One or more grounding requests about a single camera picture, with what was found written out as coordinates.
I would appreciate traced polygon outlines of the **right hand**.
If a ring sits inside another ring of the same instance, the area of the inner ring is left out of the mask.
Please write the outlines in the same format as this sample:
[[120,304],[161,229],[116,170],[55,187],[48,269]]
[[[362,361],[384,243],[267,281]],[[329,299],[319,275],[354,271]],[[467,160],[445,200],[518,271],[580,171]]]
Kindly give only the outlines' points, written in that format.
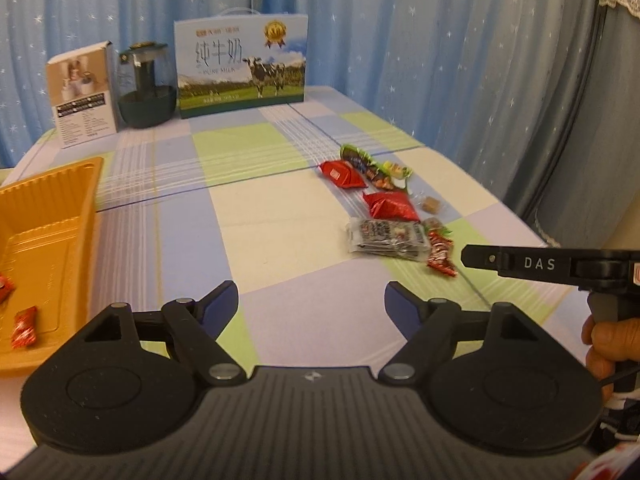
[[589,346],[587,370],[599,380],[608,378],[614,374],[618,362],[639,361],[639,320],[597,323],[590,315],[582,326],[582,342]]

